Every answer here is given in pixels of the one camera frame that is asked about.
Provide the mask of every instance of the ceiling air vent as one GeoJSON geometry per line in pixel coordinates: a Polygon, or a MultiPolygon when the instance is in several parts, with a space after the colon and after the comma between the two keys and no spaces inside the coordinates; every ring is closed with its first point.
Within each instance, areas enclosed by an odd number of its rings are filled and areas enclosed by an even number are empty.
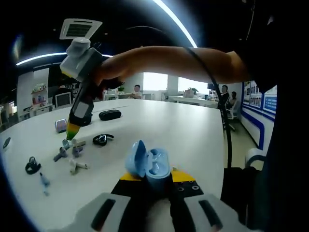
{"type": "Polygon", "coordinates": [[[76,37],[85,37],[90,39],[96,30],[102,25],[102,22],[78,19],[78,18],[67,18],[63,21],[61,28],[60,39],[61,40],[72,40],[76,37]]]}

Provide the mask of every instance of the ceiling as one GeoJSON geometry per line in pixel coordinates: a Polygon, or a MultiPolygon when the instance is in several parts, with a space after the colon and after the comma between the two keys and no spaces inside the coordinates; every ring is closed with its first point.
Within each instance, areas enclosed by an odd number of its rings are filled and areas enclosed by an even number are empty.
{"type": "MultiPolygon", "coordinates": [[[[231,51],[246,38],[251,21],[249,0],[162,0],[187,28],[198,47],[231,51]]],[[[115,55],[129,49],[150,46],[188,46],[188,39],[153,0],[12,1],[7,7],[11,20],[2,20],[7,32],[5,74],[0,80],[0,99],[16,94],[17,77],[32,68],[63,58],[40,59],[16,66],[21,60],[64,52],[71,40],[60,40],[63,20],[84,18],[101,21],[91,37],[100,52],[115,55]]]]}

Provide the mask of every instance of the floor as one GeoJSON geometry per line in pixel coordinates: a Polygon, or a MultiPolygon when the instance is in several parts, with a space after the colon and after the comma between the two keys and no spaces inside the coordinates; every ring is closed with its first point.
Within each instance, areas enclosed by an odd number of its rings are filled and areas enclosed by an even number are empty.
{"type": "MultiPolygon", "coordinates": [[[[252,138],[241,125],[239,121],[231,123],[235,127],[235,131],[231,131],[232,137],[232,167],[244,168],[245,156],[248,150],[256,148],[252,138]]],[[[263,162],[255,161],[251,166],[258,170],[262,170],[263,162]]],[[[227,167],[227,139],[225,134],[225,167],[227,167]]]]}

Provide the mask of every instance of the ceiling light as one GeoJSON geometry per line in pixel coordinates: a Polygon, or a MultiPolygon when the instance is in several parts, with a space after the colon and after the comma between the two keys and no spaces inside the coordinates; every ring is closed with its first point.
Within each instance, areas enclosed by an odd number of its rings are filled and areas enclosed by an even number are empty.
{"type": "Polygon", "coordinates": [[[161,0],[153,0],[159,7],[162,8],[162,10],[164,10],[170,17],[171,19],[174,20],[174,22],[177,24],[177,26],[180,28],[180,30],[182,30],[182,32],[185,34],[185,36],[188,38],[188,40],[190,41],[192,47],[197,48],[197,44],[194,42],[194,40],[192,39],[192,36],[189,34],[188,30],[184,27],[184,25],[182,24],[182,22],[179,20],[179,18],[177,18],[177,16],[174,14],[173,11],[170,10],[170,8],[164,4],[163,1],[161,0]]]}
{"type": "MultiPolygon", "coordinates": [[[[32,61],[32,60],[35,60],[35,59],[40,59],[40,58],[44,58],[44,57],[52,57],[52,56],[61,56],[61,55],[66,55],[67,53],[66,52],[57,52],[57,53],[51,53],[51,54],[45,54],[45,55],[40,55],[40,56],[37,56],[37,57],[32,57],[32,58],[29,58],[29,59],[26,59],[26,60],[23,60],[21,62],[18,62],[16,64],[16,66],[18,65],[21,65],[21,64],[24,64],[24,63],[27,63],[29,61],[32,61]]],[[[112,57],[110,55],[105,55],[105,54],[102,54],[103,57],[112,57]]]]}

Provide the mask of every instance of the seated person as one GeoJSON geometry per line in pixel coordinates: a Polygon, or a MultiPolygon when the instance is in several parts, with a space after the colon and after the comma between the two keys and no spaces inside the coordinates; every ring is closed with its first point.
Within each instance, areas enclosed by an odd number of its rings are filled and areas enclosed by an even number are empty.
{"type": "Polygon", "coordinates": [[[59,89],[53,95],[53,105],[56,106],[56,95],[61,93],[71,93],[71,102],[73,102],[73,92],[65,86],[59,86],[59,89]]]}
{"type": "Polygon", "coordinates": [[[134,92],[129,95],[131,99],[141,99],[140,85],[134,86],[134,92]]]}
{"type": "Polygon", "coordinates": [[[235,102],[237,101],[236,99],[236,92],[233,91],[232,92],[232,97],[228,100],[228,102],[226,103],[226,108],[227,109],[231,109],[233,107],[233,105],[235,104],[235,102]]]}
{"type": "Polygon", "coordinates": [[[228,89],[227,85],[222,86],[222,89],[221,89],[221,91],[222,91],[222,93],[221,93],[222,101],[219,101],[219,103],[218,103],[218,109],[219,110],[221,110],[222,107],[224,107],[225,103],[227,102],[228,98],[230,97],[227,89],[228,89]]]}

